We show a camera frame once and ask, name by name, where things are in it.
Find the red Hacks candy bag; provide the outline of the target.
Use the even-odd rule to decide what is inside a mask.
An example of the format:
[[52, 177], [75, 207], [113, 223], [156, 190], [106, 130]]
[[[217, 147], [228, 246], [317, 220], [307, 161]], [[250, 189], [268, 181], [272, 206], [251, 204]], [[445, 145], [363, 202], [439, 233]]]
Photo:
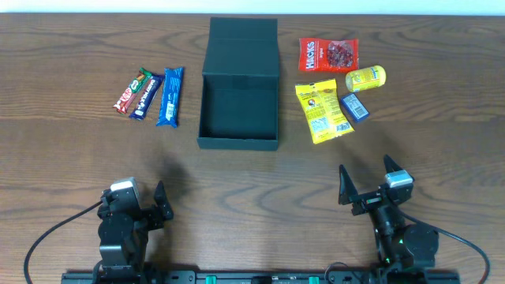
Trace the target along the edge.
[[358, 69], [358, 39], [301, 38], [298, 68], [303, 72], [348, 73]]

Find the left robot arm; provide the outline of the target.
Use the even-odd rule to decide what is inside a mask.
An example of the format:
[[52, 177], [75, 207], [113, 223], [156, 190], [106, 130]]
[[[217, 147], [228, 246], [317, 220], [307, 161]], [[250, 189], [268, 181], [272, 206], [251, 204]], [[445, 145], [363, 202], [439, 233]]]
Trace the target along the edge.
[[142, 208], [134, 177], [116, 181], [101, 196], [97, 215], [102, 259], [92, 272], [93, 283], [163, 283], [166, 277], [145, 262], [148, 233], [174, 217], [164, 184], [154, 191], [155, 203]]

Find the dark green box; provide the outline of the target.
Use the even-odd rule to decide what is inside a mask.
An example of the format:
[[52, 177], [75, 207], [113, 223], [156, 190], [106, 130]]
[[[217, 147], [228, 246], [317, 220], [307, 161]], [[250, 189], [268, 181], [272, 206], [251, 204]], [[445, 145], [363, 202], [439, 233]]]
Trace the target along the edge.
[[277, 150], [277, 20], [213, 17], [202, 77], [200, 148]]

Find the small blue box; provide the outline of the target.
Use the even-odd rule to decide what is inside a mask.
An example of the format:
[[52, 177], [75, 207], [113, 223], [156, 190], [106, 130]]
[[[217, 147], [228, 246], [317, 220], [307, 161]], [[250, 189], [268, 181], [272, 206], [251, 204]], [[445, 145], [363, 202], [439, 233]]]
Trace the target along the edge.
[[355, 93], [344, 96], [341, 102], [355, 122], [364, 121], [370, 115]]

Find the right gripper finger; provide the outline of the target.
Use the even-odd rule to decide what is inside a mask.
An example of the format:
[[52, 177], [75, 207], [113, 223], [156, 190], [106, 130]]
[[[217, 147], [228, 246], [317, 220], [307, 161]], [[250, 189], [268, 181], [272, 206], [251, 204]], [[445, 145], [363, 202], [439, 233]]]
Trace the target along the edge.
[[389, 155], [383, 157], [383, 163], [387, 174], [403, 170], [403, 168], [393, 160]]
[[351, 204], [355, 201], [358, 193], [346, 168], [339, 166], [339, 204]]

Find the blue Oreo cookie pack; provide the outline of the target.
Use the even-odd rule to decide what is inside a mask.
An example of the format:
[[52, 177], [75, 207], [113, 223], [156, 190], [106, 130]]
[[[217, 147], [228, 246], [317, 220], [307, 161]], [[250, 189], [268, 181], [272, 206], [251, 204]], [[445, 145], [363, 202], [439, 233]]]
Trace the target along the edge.
[[183, 75], [183, 67], [165, 68], [165, 82], [157, 126], [171, 125], [174, 128], [178, 127], [178, 105]]

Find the yellow Hacks candy bag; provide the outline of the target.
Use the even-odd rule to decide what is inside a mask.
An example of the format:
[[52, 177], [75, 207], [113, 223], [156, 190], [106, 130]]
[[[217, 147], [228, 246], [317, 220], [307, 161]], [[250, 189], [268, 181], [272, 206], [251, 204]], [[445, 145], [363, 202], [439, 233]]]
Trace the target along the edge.
[[337, 91], [336, 79], [295, 86], [295, 92], [308, 122], [314, 144], [320, 144], [354, 131], [342, 112]]

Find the purple Dairy Milk bar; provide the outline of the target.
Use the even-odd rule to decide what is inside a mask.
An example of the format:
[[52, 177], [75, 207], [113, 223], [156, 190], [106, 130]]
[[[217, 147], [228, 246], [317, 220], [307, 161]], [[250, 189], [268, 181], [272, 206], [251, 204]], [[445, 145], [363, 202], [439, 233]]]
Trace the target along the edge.
[[161, 84], [163, 82], [163, 77], [160, 75], [153, 75], [148, 80], [146, 88], [137, 103], [135, 110], [129, 115], [129, 118], [136, 119], [142, 121], [146, 118], [147, 112], [150, 109], [153, 99], [156, 96], [157, 91], [159, 90]]

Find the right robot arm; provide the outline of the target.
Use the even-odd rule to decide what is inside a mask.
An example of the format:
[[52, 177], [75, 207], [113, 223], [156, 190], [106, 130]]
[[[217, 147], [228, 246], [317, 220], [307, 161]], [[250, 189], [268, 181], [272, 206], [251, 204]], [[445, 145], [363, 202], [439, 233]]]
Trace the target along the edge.
[[435, 266], [439, 235], [426, 225], [406, 224], [398, 206], [412, 195], [414, 178], [389, 155], [383, 157], [385, 182], [374, 192], [358, 193], [346, 168], [339, 167], [339, 203], [352, 214], [369, 215], [380, 264], [362, 275], [362, 283], [426, 283]]

